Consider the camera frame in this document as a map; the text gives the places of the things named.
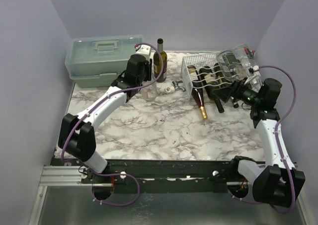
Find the metal bracket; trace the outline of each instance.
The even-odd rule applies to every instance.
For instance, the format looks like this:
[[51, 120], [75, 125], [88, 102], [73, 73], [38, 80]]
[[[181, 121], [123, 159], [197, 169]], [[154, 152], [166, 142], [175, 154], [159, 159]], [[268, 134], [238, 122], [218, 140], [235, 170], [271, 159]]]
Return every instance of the metal bracket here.
[[[45, 166], [42, 171], [39, 186], [92, 186], [82, 184], [82, 174], [79, 166]], [[111, 183], [97, 183], [94, 186], [111, 187]]]
[[29, 225], [36, 225], [39, 223], [46, 191], [47, 191], [46, 186], [39, 186], [38, 192], [36, 194], [35, 202], [33, 205], [31, 217], [29, 220]]

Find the toolbox handle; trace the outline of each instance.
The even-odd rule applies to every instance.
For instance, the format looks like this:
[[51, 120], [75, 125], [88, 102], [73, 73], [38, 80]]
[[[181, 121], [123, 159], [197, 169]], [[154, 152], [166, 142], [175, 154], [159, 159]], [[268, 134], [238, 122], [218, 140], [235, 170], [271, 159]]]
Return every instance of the toolbox handle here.
[[111, 41], [107, 40], [107, 41], [98, 41], [98, 42], [96, 42], [94, 50], [98, 51], [98, 46], [99, 45], [110, 45], [110, 44], [114, 45], [113, 48], [111, 49], [112, 51], [114, 51], [114, 49], [117, 49], [117, 41], [116, 40], [111, 40]]

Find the clear plastic container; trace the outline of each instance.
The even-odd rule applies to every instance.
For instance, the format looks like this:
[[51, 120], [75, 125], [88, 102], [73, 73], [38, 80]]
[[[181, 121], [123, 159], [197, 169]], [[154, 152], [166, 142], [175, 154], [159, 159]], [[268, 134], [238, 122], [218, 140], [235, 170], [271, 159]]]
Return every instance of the clear plastic container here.
[[251, 73], [249, 71], [250, 68], [257, 66], [257, 62], [254, 58], [253, 52], [249, 49], [246, 44], [241, 44], [233, 48], [233, 53], [235, 54], [236, 58], [240, 61], [242, 68], [245, 69], [245, 72], [248, 76], [253, 76], [253, 79], [250, 84], [252, 88], [258, 90], [262, 85], [262, 81], [260, 79], [260, 74], [258, 72]]
[[80, 87], [110, 86], [142, 42], [142, 35], [72, 39], [65, 60], [70, 78]]
[[241, 67], [237, 58], [232, 50], [225, 50], [217, 55], [217, 61], [220, 69], [225, 77], [229, 81], [241, 80], [244, 78], [244, 74], [241, 71]]
[[257, 65], [254, 54], [246, 44], [238, 45], [233, 49], [235, 57], [240, 60], [242, 67], [248, 69]]

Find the metal floor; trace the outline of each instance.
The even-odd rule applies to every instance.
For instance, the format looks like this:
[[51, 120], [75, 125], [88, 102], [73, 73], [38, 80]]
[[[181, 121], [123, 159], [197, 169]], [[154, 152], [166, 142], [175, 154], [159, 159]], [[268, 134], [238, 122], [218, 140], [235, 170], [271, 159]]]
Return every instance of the metal floor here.
[[[115, 203], [134, 195], [113, 195]], [[250, 205], [229, 194], [142, 194], [128, 207], [93, 202], [88, 187], [48, 187], [40, 225], [304, 225], [298, 202], [291, 214]]]

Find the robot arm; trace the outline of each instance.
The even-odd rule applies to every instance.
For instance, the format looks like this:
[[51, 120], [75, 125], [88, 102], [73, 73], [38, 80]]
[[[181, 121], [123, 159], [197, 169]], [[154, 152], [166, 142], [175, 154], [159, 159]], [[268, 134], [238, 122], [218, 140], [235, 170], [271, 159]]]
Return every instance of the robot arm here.
[[[236, 156], [233, 161], [234, 170], [252, 184], [255, 201], [289, 207], [291, 204], [290, 182], [294, 183], [297, 198], [305, 182], [305, 176], [303, 172], [295, 169], [288, 156], [281, 134], [281, 126], [279, 125], [277, 132], [275, 131], [280, 117], [274, 106], [281, 87], [282, 84], [279, 81], [267, 78], [259, 92], [251, 90], [244, 81], [235, 81], [231, 86], [216, 89], [213, 92], [224, 102], [233, 97], [235, 100], [242, 100], [250, 105], [250, 118], [262, 140], [266, 168], [259, 168], [250, 158]], [[280, 146], [275, 138], [276, 133], [278, 133]], [[287, 170], [291, 171], [293, 181], [289, 181]]]
[[67, 114], [63, 118], [58, 141], [60, 148], [63, 148], [70, 131], [79, 121], [79, 118], [88, 115], [80, 123], [77, 132], [72, 135], [66, 152], [98, 173], [106, 168], [107, 160], [96, 151], [95, 131], [115, 109], [128, 102], [138, 90], [120, 92], [111, 98], [108, 98], [108, 96], [122, 89], [141, 86], [143, 81], [151, 80], [150, 53], [149, 46], [141, 45], [137, 52], [130, 57], [125, 72], [118, 76], [100, 99], [77, 115]]

